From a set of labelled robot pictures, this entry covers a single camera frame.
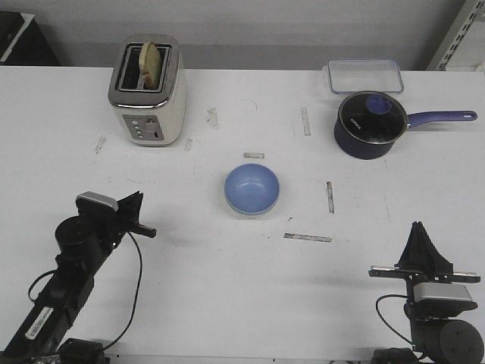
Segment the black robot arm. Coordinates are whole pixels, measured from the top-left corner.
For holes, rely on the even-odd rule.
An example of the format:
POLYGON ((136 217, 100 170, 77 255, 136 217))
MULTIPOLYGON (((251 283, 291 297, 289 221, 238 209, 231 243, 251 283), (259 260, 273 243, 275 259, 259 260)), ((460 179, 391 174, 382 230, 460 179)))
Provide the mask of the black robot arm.
POLYGON ((484 341, 480 332, 458 319, 458 315, 478 307, 466 286, 480 282, 480 276, 455 271, 421 222, 412 224, 402 255, 393 267, 373 266, 368 274, 405 281, 403 310, 411 334, 407 348, 376 349, 373 363, 420 363, 425 358, 433 363, 482 362, 484 341))
POLYGON ((55 230, 57 267, 33 308, 1 352, 3 363, 108 363, 106 347, 64 336, 94 288, 94 277, 125 234, 153 238, 139 222, 143 194, 116 200, 91 191, 76 197, 77 215, 55 230))

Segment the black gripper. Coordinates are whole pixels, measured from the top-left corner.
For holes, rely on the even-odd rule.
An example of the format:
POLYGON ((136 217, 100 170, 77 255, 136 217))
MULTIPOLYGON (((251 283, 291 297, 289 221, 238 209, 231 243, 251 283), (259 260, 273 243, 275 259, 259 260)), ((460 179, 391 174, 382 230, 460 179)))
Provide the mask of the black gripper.
POLYGON ((454 272, 453 264, 444 258, 433 245, 421 221, 414 221, 407 243, 395 264, 395 268, 371 266, 368 274, 374 278, 402 279, 410 286, 408 295, 413 294, 413 287, 420 283, 436 282, 441 284, 477 284, 481 277, 470 272, 454 272), (419 244, 421 249, 420 267, 419 244))
POLYGON ((127 233, 148 238, 156 236, 157 230, 154 227, 148 227, 139 221, 142 200, 143 193, 136 191, 117 201, 117 212, 96 219, 99 241, 104 249, 116 249, 127 233))

